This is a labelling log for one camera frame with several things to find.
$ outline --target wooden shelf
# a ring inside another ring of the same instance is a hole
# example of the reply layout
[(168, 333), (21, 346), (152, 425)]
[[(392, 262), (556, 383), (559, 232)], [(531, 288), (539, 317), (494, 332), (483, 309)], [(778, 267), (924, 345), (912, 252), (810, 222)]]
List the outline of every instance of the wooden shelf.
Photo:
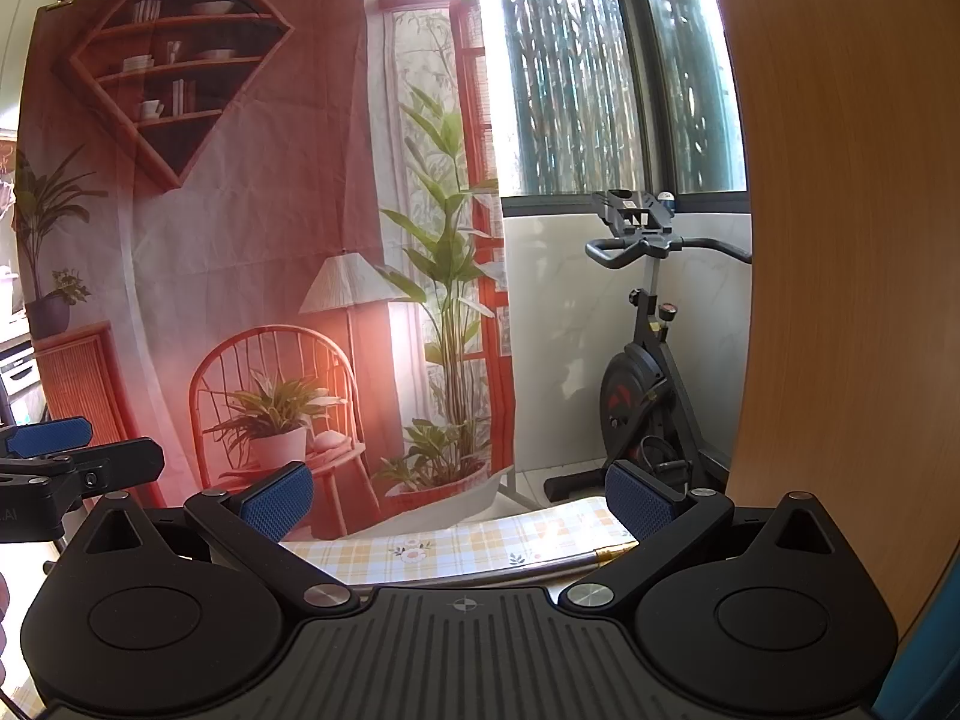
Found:
[(145, 122), (137, 122), (136, 128), (148, 129), (153, 127), (172, 127), (174, 124), (195, 122), (197, 119), (209, 119), (210, 117), (217, 117), (223, 112), (224, 111), (222, 108), (214, 108), (210, 111), (194, 111), (193, 113), (185, 113), (182, 116), (161, 116), (159, 119), (147, 119)]
[[(117, 145), (165, 191), (184, 184), (224, 109), (270, 60), (291, 26), (267, 0), (231, 0), (244, 12), (209, 16), (191, 14), (190, 8), (199, 1), (217, 0), (162, 0), (164, 12), (171, 15), (124, 23), (136, 1), (141, 0), (113, 0), (56, 62), (56, 71), (84, 105), (98, 111)], [(215, 47), (230, 47), (240, 56), (114, 73), (134, 53), (165, 57), (169, 40), (184, 41), (194, 56)], [(172, 81), (178, 79), (188, 79), (184, 100), (195, 100), (191, 107), (202, 110), (169, 115), (174, 110)], [(147, 97), (160, 100), (168, 115), (136, 122), (136, 112)]]
[(172, 65), (155, 65), (152, 68), (128, 70), (126, 73), (112, 73), (109, 76), (100, 76), (97, 83), (107, 85), (121, 83), (125, 80), (142, 79), (147, 76), (192, 76), (192, 74), (197, 74), (198, 71), (256, 65), (262, 60), (262, 56), (234, 56), (232, 59), (194, 59), (189, 62), (174, 62)]
[(128, 37), (141, 32), (153, 32), (157, 29), (189, 28), (189, 26), (207, 25), (208, 23), (243, 23), (263, 22), (273, 23), (274, 19), (268, 13), (224, 13), (222, 16), (168, 16), (164, 19), (155, 19), (151, 22), (122, 23), (119, 26), (108, 26), (93, 36), (91, 42), (97, 43), (118, 37)]

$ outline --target potted plant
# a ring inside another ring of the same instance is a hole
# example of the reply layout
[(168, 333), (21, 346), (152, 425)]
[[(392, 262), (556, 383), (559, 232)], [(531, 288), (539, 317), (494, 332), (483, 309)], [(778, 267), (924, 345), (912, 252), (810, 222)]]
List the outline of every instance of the potted plant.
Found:
[(482, 482), (488, 476), (484, 453), (490, 446), (481, 430), (488, 417), (480, 415), (481, 397), (467, 360), (467, 345), (480, 331), (481, 317), (493, 317), (493, 312), (474, 299), (473, 284), (485, 271), (475, 261), (473, 239), (482, 233), (469, 227), (472, 196), (461, 182), (463, 124), (458, 111), (445, 110), (418, 87), (411, 90), (414, 104), (401, 108), (420, 137), (419, 143), (411, 137), (404, 142), (413, 159), (409, 170), (426, 189), (428, 220), (417, 224), (397, 211), (381, 213), (413, 238), (414, 245), (403, 251), (424, 286), (395, 269), (379, 270), (429, 319), (432, 338), (424, 346), (424, 357), (440, 367), (442, 384), (431, 381), (430, 386), (446, 424), (414, 419), (405, 428), (406, 454), (384, 459), (377, 475), (396, 483), (384, 499), (392, 514)]
[(80, 274), (72, 269), (53, 271), (54, 290), (27, 304), (30, 332), (34, 338), (47, 338), (62, 333), (70, 325), (70, 306), (86, 303), (90, 297)]
[[(16, 153), (16, 204), (13, 211), (13, 229), (16, 230), (17, 244), (23, 254), (21, 262), (26, 263), (30, 269), (34, 299), (28, 301), (24, 308), (27, 311), (30, 332), (34, 338), (47, 338), (64, 332), (70, 322), (70, 306), (75, 305), (78, 299), (85, 300), (89, 295), (83, 285), (80, 285), (82, 291), (73, 290), (71, 285), (67, 285), (67, 292), (64, 292), (60, 285), (55, 284), (51, 292), (43, 293), (40, 272), (37, 269), (43, 239), (59, 220), (64, 217), (76, 217), (84, 223), (89, 223), (90, 211), (76, 201), (81, 197), (107, 196), (103, 190), (85, 189), (80, 186), (80, 181), (93, 175), (93, 172), (64, 178), (67, 166), (81, 148), (83, 146), (77, 146), (74, 151), (67, 154), (66, 159), (51, 175), (40, 176), (35, 174), (23, 151)], [(56, 274), (66, 274), (66, 272), (71, 271), (54, 271), (54, 279), (56, 280)], [(76, 279), (76, 284), (80, 284), (79, 279)]]
[(253, 391), (219, 392), (233, 415), (203, 432), (219, 434), (214, 439), (224, 442), (227, 452), (246, 445), (248, 464), (261, 469), (303, 461), (312, 420), (325, 415), (331, 406), (346, 403), (312, 377), (269, 379), (255, 371), (251, 379)]

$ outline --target plaid tablecloth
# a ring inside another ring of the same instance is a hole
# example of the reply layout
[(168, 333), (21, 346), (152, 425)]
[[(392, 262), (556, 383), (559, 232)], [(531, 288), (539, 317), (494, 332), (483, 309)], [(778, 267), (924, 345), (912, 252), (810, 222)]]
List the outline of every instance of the plaid tablecloth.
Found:
[[(593, 497), (443, 531), (290, 541), (284, 546), (338, 580), (363, 586), (535, 565), (588, 552), (617, 552), (633, 544), (630, 533), (607, 510), (605, 500)], [(30, 679), (13, 698), (31, 717), (43, 709)], [(14, 720), (11, 712), (3, 709), (0, 720)]]

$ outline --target window frame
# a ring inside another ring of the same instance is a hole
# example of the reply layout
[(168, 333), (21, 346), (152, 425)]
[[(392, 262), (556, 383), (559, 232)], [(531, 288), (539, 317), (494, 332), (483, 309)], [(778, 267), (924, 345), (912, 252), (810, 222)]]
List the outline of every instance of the window frame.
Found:
[[(694, 193), (678, 193), (680, 175), (677, 172), (677, 163), (674, 158), (673, 145), (675, 130), (671, 124), (667, 110), (666, 83), (664, 81), (664, 50), (656, 34), (654, 14), (650, 0), (637, 0), (635, 11), (642, 14), (640, 33), (642, 43), (646, 47), (644, 55), (647, 61), (648, 73), (656, 79), (656, 102), (654, 116), (656, 118), (656, 135), (658, 135), (659, 162), (664, 166), (666, 181), (672, 187), (676, 198), (677, 213), (687, 214), (748, 214), (750, 213), (750, 184), (748, 169), (747, 189), (743, 191), (695, 191)], [(736, 73), (733, 76), (733, 89), (736, 91)], [(744, 158), (746, 159), (746, 144), (744, 143)]]
[[(667, 112), (664, 62), (656, 37), (649, 0), (618, 0), (630, 58), (637, 116), (640, 118), (640, 151), (644, 189), (674, 191), (679, 186), (673, 155), (673, 128)], [(677, 194), (678, 213), (750, 213), (747, 191)], [(588, 214), (590, 194), (522, 194), (501, 197), (503, 215)]]

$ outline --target bike handlebar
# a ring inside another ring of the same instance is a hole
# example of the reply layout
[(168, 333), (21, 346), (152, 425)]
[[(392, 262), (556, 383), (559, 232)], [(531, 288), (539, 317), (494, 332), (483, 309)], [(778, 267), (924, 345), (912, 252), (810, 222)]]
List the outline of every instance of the bike handlebar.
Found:
[[(587, 242), (586, 246), (587, 257), (612, 271), (624, 268), (624, 266), (637, 261), (647, 253), (648, 248), (647, 242), (644, 240), (635, 241), (631, 244), (623, 238), (597, 238), (594, 241)], [(611, 256), (607, 254), (610, 250), (622, 251)]]
[(747, 265), (754, 264), (754, 255), (735, 247), (732, 244), (725, 244), (723, 241), (717, 241), (715, 238), (683, 238), (680, 244), (681, 248), (712, 248), (714, 251), (720, 251), (734, 260), (739, 260)]
[[(650, 242), (643, 238), (633, 242), (625, 238), (597, 238), (589, 241), (585, 247), (590, 259), (612, 271), (624, 268), (624, 266), (630, 265), (644, 255), (649, 254), (658, 259), (664, 259), (670, 250), (680, 250), (681, 248), (711, 248), (747, 265), (751, 265), (754, 261), (750, 252), (731, 244), (725, 244), (723, 241), (717, 241), (715, 238), (681, 238), (677, 236), (669, 242), (669, 247), (651, 247)], [(613, 250), (620, 250), (620, 253), (615, 255), (607, 253)]]

